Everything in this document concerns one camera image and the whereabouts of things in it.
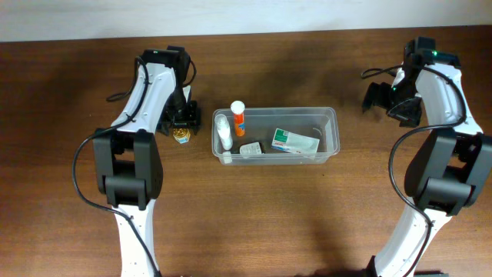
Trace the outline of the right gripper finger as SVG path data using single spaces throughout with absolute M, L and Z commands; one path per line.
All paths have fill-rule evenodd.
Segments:
M 400 122 L 400 127 L 418 127 L 421 121 L 421 98 L 408 98 L 387 111 L 387 115 Z
M 391 92 L 391 85 L 386 82 L 381 84 L 372 82 L 369 84 L 362 102 L 362 112 L 368 111 L 373 106 L 378 106 L 388 111 L 392 106 Z

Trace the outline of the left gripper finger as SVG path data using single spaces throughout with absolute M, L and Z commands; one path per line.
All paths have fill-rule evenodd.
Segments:
M 201 109 L 198 107 L 198 103 L 193 100 L 190 103 L 191 111 L 191 129 L 194 135 L 197 135 L 201 127 Z
M 165 136 L 169 136 L 172 126 L 173 126 L 172 118 L 170 118 L 168 115 L 163 115 L 159 119 L 159 123 L 156 130 Z

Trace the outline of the small gold-lid jar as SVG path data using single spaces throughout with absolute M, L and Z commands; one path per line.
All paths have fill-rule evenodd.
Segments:
M 191 132 L 188 128 L 174 128 L 173 137 L 180 144 L 185 144 L 189 142 L 191 137 Z

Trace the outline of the white spray bottle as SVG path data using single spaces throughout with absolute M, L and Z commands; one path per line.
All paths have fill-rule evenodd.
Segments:
M 233 146 L 233 139 L 231 136 L 231 127 L 228 119 L 225 115 L 217 115 L 214 119 L 214 123 L 219 134 L 222 147 L 225 151 L 229 151 Z

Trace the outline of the orange tablet tube white cap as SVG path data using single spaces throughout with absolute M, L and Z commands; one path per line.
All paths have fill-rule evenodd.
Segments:
M 234 101 L 231 103 L 231 111 L 234 117 L 234 130 L 238 137 L 245 134 L 245 123 L 244 123 L 244 111 L 245 105 L 241 101 Z

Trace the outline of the dark bottle white cap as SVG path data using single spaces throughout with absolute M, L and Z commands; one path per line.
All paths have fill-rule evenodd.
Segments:
M 260 155 L 264 153 L 265 153 L 264 146 L 262 145 L 261 142 L 250 142 L 250 143 L 242 144 L 237 148 L 233 148 L 230 151 L 224 152 L 223 160 L 224 160 L 224 164 L 231 164 L 233 154 L 239 154 L 241 157 L 247 159 L 251 155 Z

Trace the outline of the white green medicine box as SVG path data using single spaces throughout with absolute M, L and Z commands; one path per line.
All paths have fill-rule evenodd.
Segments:
M 312 155 L 317 153 L 319 138 L 298 135 L 287 130 L 277 128 L 274 132 L 271 147 L 293 154 Z

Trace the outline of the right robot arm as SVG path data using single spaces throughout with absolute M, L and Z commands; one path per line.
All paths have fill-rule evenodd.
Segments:
M 491 138 L 470 112 L 460 69 L 456 55 L 437 50 L 432 38 L 417 37 L 405 45 L 402 63 L 386 68 L 394 81 L 368 86 L 363 111 L 383 108 L 410 130 L 394 143 L 388 159 L 390 182 L 405 208 L 389 241 L 371 257 L 365 276 L 416 276 L 435 235 L 482 193 L 491 171 Z M 400 190 L 394 176 L 396 151 L 420 132 L 428 136 Z

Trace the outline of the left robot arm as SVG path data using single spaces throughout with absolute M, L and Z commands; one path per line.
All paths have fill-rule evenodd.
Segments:
M 197 133 L 201 111 L 191 97 L 196 67 L 185 48 L 147 49 L 135 59 L 131 90 L 109 101 L 128 101 L 111 126 L 92 139 L 99 192 L 115 216 L 123 276 L 159 276 L 153 210 L 164 170 L 156 134 Z

